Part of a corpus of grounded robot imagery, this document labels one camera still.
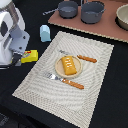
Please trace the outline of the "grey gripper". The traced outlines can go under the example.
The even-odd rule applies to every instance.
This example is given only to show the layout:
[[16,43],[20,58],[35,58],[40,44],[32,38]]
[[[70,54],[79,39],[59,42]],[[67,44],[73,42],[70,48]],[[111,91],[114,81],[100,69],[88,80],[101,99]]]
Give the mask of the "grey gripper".
[[12,42],[9,46],[9,49],[16,52],[13,55],[12,64],[16,64],[24,54],[28,41],[29,34],[26,31],[21,30],[19,27],[16,27],[10,32]]

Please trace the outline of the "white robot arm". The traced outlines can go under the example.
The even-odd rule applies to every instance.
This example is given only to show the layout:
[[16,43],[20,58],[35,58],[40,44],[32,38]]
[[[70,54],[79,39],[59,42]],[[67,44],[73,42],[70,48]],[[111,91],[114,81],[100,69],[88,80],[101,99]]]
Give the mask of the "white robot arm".
[[12,0],[0,0],[0,68],[15,65],[23,56],[29,34]]

